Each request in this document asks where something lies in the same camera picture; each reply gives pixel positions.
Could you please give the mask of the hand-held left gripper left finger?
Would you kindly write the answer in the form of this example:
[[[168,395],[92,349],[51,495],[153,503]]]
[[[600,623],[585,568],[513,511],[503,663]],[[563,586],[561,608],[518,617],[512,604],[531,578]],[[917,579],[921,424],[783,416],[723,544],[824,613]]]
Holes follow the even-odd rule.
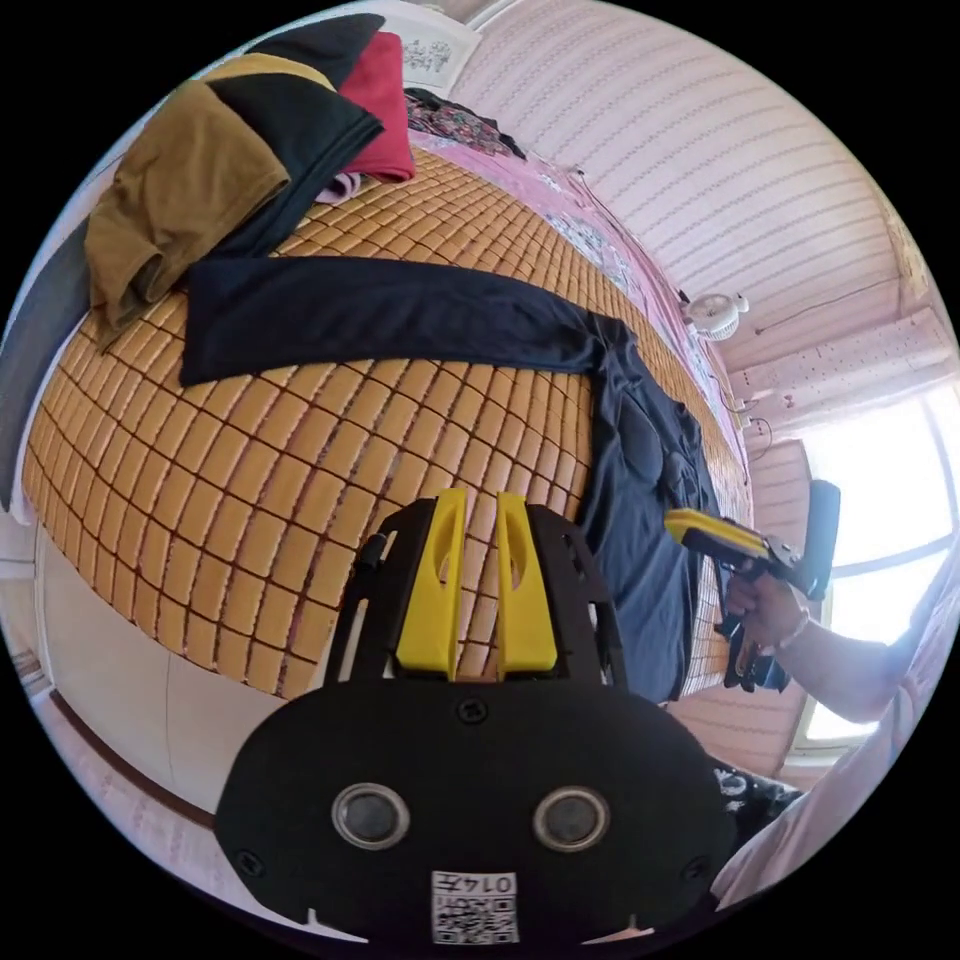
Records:
[[[456,677],[466,492],[441,491],[434,500],[424,545],[396,647],[407,672]]]

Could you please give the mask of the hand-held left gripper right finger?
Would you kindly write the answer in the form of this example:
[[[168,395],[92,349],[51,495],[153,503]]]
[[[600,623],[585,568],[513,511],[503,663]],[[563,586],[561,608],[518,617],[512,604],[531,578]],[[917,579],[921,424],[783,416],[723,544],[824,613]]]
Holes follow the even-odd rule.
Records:
[[[497,677],[545,674],[557,649],[545,582],[525,499],[497,495]]]

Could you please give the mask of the person's right hand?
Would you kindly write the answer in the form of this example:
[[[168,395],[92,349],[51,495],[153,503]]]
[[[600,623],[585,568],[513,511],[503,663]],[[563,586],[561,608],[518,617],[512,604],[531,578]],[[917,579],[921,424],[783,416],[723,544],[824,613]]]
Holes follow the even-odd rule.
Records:
[[[784,651],[810,622],[809,612],[793,588],[769,573],[756,579],[735,574],[726,600],[728,611],[742,619],[745,638],[763,655]]]

